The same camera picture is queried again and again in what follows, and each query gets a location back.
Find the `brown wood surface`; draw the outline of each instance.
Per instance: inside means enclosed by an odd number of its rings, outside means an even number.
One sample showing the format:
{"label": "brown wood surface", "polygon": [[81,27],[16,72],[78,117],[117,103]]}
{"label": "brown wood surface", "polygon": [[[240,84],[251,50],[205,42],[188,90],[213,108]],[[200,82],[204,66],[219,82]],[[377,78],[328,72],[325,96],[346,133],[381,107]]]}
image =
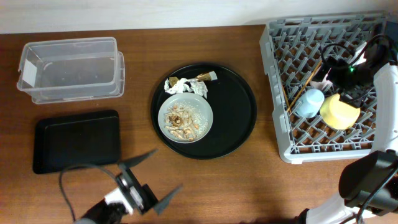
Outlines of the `brown wood surface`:
{"label": "brown wood surface", "polygon": [[[277,152],[272,98],[262,67],[259,39],[264,26],[199,29],[113,30],[0,35],[0,223],[70,223],[58,189],[58,174],[35,175],[32,155],[35,123],[51,116],[115,109],[121,125],[122,157],[160,149],[134,168],[141,183],[158,197],[176,185],[183,190],[157,216],[135,213],[126,223],[239,223],[260,218],[291,218],[319,206],[338,191],[343,168],[352,161],[292,165]],[[115,37],[126,61],[121,98],[35,105],[16,82],[21,52],[28,42],[82,37]],[[215,62],[237,71],[257,101],[257,123],[237,151],[221,159],[197,161],[167,148],[150,120],[150,101],[162,77],[182,65]],[[117,172],[115,166],[107,166]],[[97,170],[65,175],[76,215],[115,188]],[[367,223],[398,223],[386,215]]]}

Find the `black rectangular tray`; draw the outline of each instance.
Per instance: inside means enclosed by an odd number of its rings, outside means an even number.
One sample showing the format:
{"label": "black rectangular tray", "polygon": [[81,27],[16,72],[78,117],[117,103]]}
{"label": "black rectangular tray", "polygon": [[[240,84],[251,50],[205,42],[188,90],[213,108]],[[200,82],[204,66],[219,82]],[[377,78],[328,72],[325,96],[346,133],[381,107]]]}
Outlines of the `black rectangular tray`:
{"label": "black rectangular tray", "polygon": [[120,159],[115,110],[40,120],[35,128],[33,171],[46,174],[75,164],[114,164]]}

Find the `black tray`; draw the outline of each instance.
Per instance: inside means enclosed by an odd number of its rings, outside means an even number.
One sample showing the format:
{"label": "black tray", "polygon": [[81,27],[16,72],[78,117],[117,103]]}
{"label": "black tray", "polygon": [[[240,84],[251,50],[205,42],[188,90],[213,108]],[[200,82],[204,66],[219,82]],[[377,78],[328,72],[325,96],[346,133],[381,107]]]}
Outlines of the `black tray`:
{"label": "black tray", "polygon": [[119,115],[115,110],[40,120],[35,129],[33,171],[70,165],[113,164],[120,159]]}
{"label": "black tray", "polygon": [[157,87],[151,105],[151,118],[156,133],[175,152],[193,159],[213,159],[233,152],[250,136],[257,119],[256,99],[250,86],[234,71],[213,63],[198,63],[180,68],[168,77],[194,78],[215,71],[218,79],[206,82],[207,102],[213,110],[209,133],[197,142],[180,144],[163,135],[157,115],[171,95],[164,91],[164,81]]}

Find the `bowl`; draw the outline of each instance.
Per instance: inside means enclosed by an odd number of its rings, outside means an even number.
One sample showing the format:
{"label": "bowl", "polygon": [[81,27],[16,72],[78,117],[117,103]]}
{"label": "bowl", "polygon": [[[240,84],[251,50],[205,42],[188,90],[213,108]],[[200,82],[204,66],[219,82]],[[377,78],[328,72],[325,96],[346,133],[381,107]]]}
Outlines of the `bowl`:
{"label": "bowl", "polygon": [[[199,114],[199,116],[197,116],[198,123],[201,124],[199,129],[204,128],[204,130],[197,134],[197,137],[194,140],[189,141],[188,139],[179,139],[166,129],[166,114],[170,113],[170,109],[172,109],[174,105],[187,105],[192,109],[194,114]],[[162,133],[170,140],[178,143],[193,143],[205,137],[209,132],[211,125],[213,124],[213,111],[211,110],[209,103],[202,96],[194,93],[177,93],[164,101],[160,107],[157,122],[159,123],[159,128]]]}

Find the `light blue cup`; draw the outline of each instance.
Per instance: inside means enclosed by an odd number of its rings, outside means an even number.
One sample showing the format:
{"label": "light blue cup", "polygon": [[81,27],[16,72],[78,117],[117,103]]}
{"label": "light blue cup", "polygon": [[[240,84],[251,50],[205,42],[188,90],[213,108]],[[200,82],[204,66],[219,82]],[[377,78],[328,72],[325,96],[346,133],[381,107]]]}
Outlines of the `light blue cup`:
{"label": "light blue cup", "polygon": [[301,102],[296,113],[303,118],[313,118],[322,106],[325,96],[317,89],[307,90],[297,101]]}

